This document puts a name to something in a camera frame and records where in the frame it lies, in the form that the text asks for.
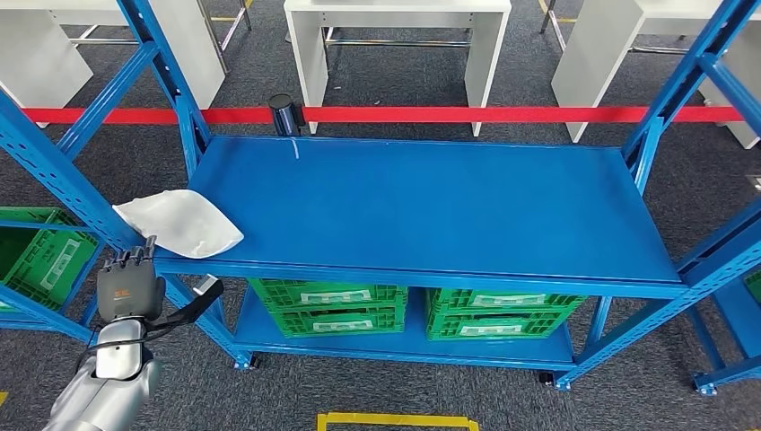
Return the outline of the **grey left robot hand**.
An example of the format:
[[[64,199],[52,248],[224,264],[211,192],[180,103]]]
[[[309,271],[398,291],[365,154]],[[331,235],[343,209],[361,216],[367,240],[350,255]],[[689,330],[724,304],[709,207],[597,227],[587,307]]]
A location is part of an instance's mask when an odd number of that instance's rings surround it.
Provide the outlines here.
[[[123,318],[154,321],[162,314],[165,280],[153,264],[156,236],[143,246],[118,251],[106,259],[97,274],[97,303],[101,318],[107,322]]]

